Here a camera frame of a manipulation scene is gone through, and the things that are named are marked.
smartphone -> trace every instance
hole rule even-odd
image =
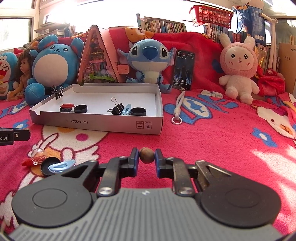
[[[185,90],[190,90],[193,77],[194,56],[195,54],[192,52],[178,50],[173,76],[173,88],[180,89],[183,87]]]

pink bunny plush toy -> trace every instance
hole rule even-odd
[[[259,93],[259,87],[251,80],[258,65],[253,51],[255,39],[247,37],[243,43],[231,43],[227,34],[220,34],[219,39],[224,47],[220,64],[226,74],[219,78],[219,84],[226,86],[225,94],[229,98],[239,97],[242,103],[252,104],[252,92]]]

white ring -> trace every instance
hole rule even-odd
[[[175,118],[175,117],[172,118],[172,123],[173,123],[173,124],[175,124],[175,125],[180,125],[180,124],[182,124],[182,119],[181,119],[180,117],[179,117],[179,119],[180,119],[180,122],[179,122],[179,123],[174,122],[174,118]]]

black circular pad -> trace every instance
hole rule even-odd
[[[74,178],[59,175],[20,189],[12,199],[18,223],[37,228],[70,224],[83,217],[91,206],[91,194],[84,186]]]
[[[227,226],[255,228],[273,223],[281,200],[271,188],[245,178],[225,178],[201,194],[205,212]]]
[[[61,161],[58,159],[58,158],[56,158],[56,157],[48,157],[48,158],[46,158],[42,163],[41,163],[41,166],[40,166],[40,168],[41,168],[41,172],[43,173],[43,175],[44,176],[46,176],[46,177],[48,177],[48,176],[51,176],[51,175],[53,175],[54,173],[52,173],[49,169],[48,169],[48,167],[50,166],[50,165],[53,165],[53,164],[56,164],[56,163],[60,163]]]
[[[86,113],[87,112],[87,105],[81,104],[74,107],[75,113]]]
[[[72,110],[72,108],[60,108],[59,111],[60,112],[70,112]]]
[[[144,109],[142,107],[132,108],[130,115],[146,116],[146,109]]]

red plastic basket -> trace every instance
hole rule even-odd
[[[204,23],[214,23],[231,28],[231,18],[233,17],[233,12],[204,5],[194,5],[189,10],[189,13],[192,15],[194,26],[200,26]]]

